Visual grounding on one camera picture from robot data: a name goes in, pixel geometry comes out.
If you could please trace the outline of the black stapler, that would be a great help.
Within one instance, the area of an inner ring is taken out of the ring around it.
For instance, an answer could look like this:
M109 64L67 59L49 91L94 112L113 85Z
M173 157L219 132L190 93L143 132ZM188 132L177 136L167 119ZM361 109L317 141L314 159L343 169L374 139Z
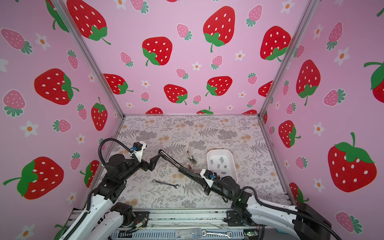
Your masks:
M185 168L184 166L182 166L179 162L177 162L176 160L174 160L170 155L168 155L164 150L159 150L158 151L158 154L163 158L165 159L166 161L168 161L170 164L172 164L174 167L176 167L178 169L178 171L180 173L182 173L184 176L188 177L189 179L193 180L194 182L198 183L199 185L201 185L203 188L207 187L208 184L206 183L205 180L203 180L203 178L201 176L198 176L197 174L191 172L190 170L188 170L187 168Z

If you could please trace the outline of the pink mini stapler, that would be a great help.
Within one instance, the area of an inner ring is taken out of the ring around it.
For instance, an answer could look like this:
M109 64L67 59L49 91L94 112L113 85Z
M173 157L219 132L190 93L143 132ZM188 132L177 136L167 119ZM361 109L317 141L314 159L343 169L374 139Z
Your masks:
M193 172L192 166L190 164L187 164L187 168L189 171Z

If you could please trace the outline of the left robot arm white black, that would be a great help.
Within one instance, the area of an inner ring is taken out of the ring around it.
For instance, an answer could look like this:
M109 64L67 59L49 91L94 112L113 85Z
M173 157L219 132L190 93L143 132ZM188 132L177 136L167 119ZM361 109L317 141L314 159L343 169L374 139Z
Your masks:
M130 158L114 155L106 162L102 148L109 141L126 149ZM126 188L128 178L134 173L140 169L145 172L155 169L160 156L146 162L142 159L145 148L146 144L142 142L135 142L132 148L117 139L107 138L100 142L98 155L107 173L99 185L89 193L84 210L62 234L62 240L106 240L119 227L128 227L128 232L133 233L143 225L135 216L132 206L117 203L117 199Z

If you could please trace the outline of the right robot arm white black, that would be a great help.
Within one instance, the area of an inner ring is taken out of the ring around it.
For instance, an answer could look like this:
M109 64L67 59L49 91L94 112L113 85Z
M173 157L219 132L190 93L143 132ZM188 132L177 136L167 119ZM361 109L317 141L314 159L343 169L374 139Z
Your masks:
M231 209L246 225L272 227L299 240L341 239L332 224L307 204L288 206L262 200L253 187L240 188L230 177L221 180L203 177L203 182L208 193L232 201Z

